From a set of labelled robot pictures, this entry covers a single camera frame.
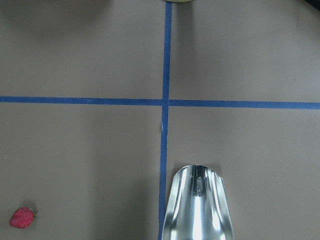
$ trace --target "red strawberry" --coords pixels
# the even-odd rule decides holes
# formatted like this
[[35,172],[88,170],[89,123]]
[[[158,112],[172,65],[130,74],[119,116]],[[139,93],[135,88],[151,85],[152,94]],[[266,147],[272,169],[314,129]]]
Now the red strawberry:
[[20,207],[17,211],[14,212],[10,219],[10,226],[18,229],[25,229],[32,224],[36,215],[29,207]]

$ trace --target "blue tape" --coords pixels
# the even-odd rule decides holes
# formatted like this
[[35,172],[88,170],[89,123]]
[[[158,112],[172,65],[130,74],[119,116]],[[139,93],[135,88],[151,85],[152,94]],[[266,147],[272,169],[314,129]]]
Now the blue tape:
[[158,240],[162,239],[162,230],[163,230],[165,214],[166,214],[171,25],[172,25],[172,3],[166,2],[165,3],[165,24],[164,24],[164,50],[163,50],[164,53],[163,53],[163,85],[162,85],[162,117],[161,117],[162,132],[161,132],[160,180],[159,180]]
[[320,102],[170,100],[169,105],[175,107],[320,110]]
[[162,106],[161,99],[0,96],[0,103]]

